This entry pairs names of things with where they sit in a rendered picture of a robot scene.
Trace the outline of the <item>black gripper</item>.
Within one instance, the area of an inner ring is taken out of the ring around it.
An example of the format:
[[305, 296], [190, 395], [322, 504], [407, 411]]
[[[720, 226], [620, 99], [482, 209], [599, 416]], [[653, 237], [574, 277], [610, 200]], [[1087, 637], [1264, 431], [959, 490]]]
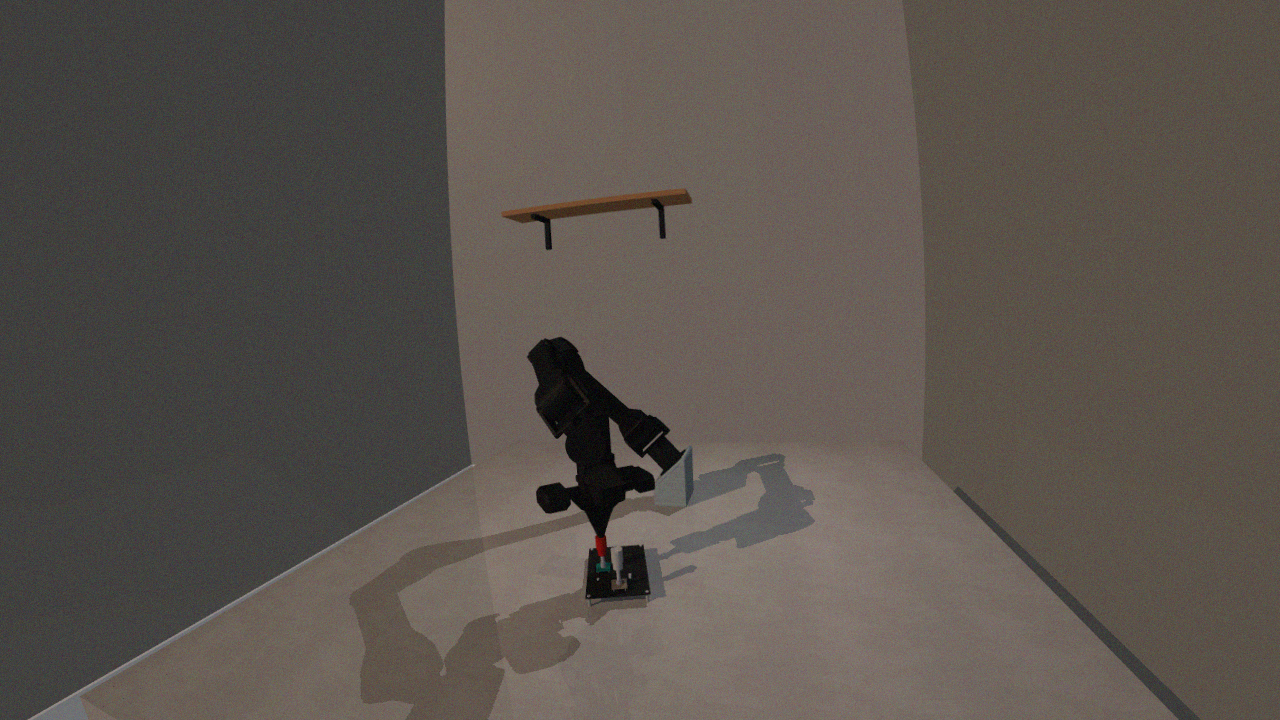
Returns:
[[[604, 464], [607, 456], [614, 457], [614, 454], [611, 454], [611, 446], [605, 448], [604, 456], [595, 465]], [[540, 486], [536, 491], [538, 503], [541, 506], [544, 512], [558, 512], [558, 511], [562, 512], [570, 509], [572, 500], [572, 502], [576, 503], [579, 509], [584, 510], [584, 512], [586, 514], [589, 521], [593, 525], [593, 530], [596, 533], [596, 537], [602, 538], [605, 534], [605, 528], [611, 519], [611, 512], [613, 511], [614, 506], [620, 502], [607, 503], [605, 506], [598, 506], [596, 503], [594, 503], [590, 492], [582, 491], [581, 486], [582, 468], [584, 465], [577, 464], [577, 475], [575, 477], [579, 486], [564, 488], [564, 486], [562, 486], [561, 482], [548, 486]], [[644, 493], [655, 489], [655, 478], [653, 477], [652, 473], [639, 466], [635, 468], [635, 470], [637, 477], [637, 487], [634, 489], [636, 489], [637, 493]]]

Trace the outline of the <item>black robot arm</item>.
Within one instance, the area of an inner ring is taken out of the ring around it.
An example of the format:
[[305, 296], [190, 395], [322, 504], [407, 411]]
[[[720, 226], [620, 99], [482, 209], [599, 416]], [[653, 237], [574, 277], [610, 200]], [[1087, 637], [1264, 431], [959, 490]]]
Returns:
[[[660, 477], [686, 452], [686, 448], [680, 452], [666, 438], [669, 428], [657, 416], [646, 416], [641, 410], [626, 407], [590, 375], [579, 350], [568, 340], [540, 340], [527, 359], [532, 363], [539, 383], [534, 395], [538, 414], [556, 439], [563, 433], [567, 436], [566, 454], [571, 461], [584, 465], [582, 491], [589, 491], [598, 506], [621, 502], [625, 492], [637, 487], [632, 465], [616, 468], [613, 456], [607, 456], [604, 464], [595, 465], [611, 446], [609, 418], [620, 427], [630, 448], [640, 457], [648, 454], [664, 470]], [[657, 438], [660, 432], [663, 434]], [[654, 438], [657, 439], [643, 451]]]

